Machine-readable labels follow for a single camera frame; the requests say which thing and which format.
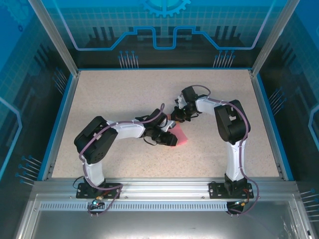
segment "speckled work surface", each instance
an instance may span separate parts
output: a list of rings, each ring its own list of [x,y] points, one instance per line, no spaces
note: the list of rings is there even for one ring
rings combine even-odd
[[[210,88],[212,98],[241,102],[251,124],[246,173],[278,176],[247,70],[132,70],[81,73],[52,177],[83,175],[73,141],[95,116],[131,120],[152,113],[161,103],[170,114],[180,91],[193,84]],[[178,147],[151,146],[136,138],[115,141],[103,159],[105,177],[223,177],[226,144],[218,134],[215,116],[202,114],[181,128],[188,142]]]

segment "black mounting base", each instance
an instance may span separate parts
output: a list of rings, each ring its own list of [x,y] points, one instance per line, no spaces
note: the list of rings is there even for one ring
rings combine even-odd
[[[254,192],[250,183],[247,183],[243,189],[249,190],[249,199],[254,198]],[[211,182],[208,184],[208,191],[211,199],[247,199],[247,194],[244,191],[230,196],[224,183]]]
[[[111,188],[115,186],[119,186],[120,183],[104,183],[104,188]],[[85,199],[95,199],[98,196],[101,196],[105,191],[97,190],[92,188],[87,183],[79,183],[78,190],[76,192],[76,198],[85,198]],[[117,189],[111,190],[106,195],[103,196],[104,199],[113,199],[117,193]]]

